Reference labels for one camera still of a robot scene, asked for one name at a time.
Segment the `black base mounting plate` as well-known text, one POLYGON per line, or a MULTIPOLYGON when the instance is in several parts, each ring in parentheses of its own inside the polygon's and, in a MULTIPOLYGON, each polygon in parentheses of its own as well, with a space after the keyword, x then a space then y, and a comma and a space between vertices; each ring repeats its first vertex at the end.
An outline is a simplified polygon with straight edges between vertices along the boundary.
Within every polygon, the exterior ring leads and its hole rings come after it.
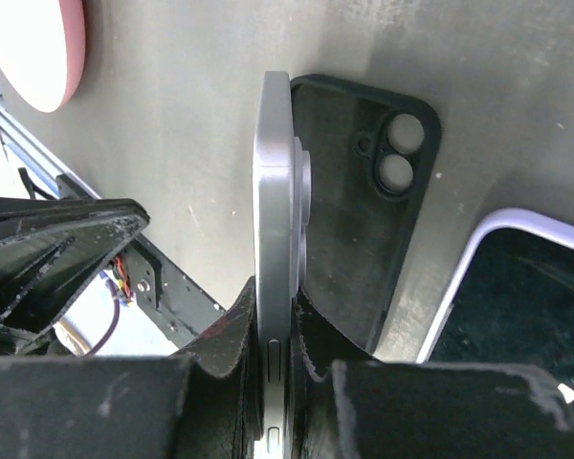
POLYGON ((225 313, 143 235, 121 251, 121 259, 138 306, 177 348, 185 347, 225 313))

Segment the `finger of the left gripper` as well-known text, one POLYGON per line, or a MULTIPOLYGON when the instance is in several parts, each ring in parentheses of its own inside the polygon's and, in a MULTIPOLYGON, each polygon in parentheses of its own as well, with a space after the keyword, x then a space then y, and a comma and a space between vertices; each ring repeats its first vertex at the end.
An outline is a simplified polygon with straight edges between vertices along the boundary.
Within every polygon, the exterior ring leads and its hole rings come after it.
POLYGON ((45 344, 52 326, 148 223, 131 199, 0 197, 0 355, 45 344))

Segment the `black phone case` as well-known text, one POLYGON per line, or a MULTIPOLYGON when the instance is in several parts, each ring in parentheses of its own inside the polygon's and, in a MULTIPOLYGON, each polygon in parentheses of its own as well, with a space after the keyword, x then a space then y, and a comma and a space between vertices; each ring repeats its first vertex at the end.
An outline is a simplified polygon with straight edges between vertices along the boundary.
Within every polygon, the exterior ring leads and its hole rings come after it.
POLYGON ((324 75, 291 81, 312 163, 304 284, 339 331, 373 352, 442 137, 421 99, 324 75))

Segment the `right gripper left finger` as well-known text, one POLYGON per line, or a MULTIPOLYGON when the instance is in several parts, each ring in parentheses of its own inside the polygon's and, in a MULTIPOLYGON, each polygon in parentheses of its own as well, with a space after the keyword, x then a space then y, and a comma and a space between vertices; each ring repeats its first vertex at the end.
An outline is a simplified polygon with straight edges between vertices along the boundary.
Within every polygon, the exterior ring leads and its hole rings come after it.
POLYGON ((169 357, 0 357, 0 458, 250 458, 255 286, 169 357))

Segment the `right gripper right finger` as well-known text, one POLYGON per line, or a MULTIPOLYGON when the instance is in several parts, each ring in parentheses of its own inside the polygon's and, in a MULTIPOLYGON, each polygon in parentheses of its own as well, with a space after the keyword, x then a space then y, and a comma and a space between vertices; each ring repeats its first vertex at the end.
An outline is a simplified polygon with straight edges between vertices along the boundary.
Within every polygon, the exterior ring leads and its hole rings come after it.
POLYGON ((294 303, 297 458, 574 458, 574 410, 531 365, 387 363, 294 303))

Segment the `aluminium frame rail front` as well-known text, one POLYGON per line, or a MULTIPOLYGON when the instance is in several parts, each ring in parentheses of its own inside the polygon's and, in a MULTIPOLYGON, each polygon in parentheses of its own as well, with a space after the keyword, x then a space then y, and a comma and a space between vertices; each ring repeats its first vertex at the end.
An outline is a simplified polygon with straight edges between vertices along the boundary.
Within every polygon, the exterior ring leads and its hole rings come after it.
POLYGON ((0 140, 7 152, 32 174, 34 182, 56 198, 90 198, 100 196, 77 174, 35 138, 6 109, 0 96, 0 140))

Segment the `light blue smartphone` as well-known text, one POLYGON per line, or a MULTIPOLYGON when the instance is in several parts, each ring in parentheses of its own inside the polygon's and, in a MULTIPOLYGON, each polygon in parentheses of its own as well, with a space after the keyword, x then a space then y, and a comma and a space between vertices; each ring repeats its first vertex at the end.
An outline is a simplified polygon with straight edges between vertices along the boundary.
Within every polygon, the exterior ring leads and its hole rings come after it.
POLYGON ((288 73, 261 86, 253 148, 254 280, 264 455, 291 454, 288 382, 292 306, 306 276, 311 159, 295 135, 288 73))

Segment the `pink plate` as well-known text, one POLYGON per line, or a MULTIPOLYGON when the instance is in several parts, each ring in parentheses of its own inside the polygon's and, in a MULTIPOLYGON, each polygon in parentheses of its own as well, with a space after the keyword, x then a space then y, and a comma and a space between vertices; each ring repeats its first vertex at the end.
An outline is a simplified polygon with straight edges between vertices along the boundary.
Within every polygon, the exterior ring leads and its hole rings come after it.
POLYGON ((81 1, 0 1, 0 71, 32 108, 52 113, 81 81, 85 32, 81 1))

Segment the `black screen smartphone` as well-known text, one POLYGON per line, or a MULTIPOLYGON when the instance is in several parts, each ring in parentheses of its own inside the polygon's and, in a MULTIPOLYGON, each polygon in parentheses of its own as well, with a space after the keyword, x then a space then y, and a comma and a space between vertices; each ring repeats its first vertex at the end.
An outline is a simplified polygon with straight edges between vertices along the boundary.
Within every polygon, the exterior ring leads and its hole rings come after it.
POLYGON ((574 405, 574 250, 495 230, 476 249, 449 306, 431 360, 535 365, 574 405))

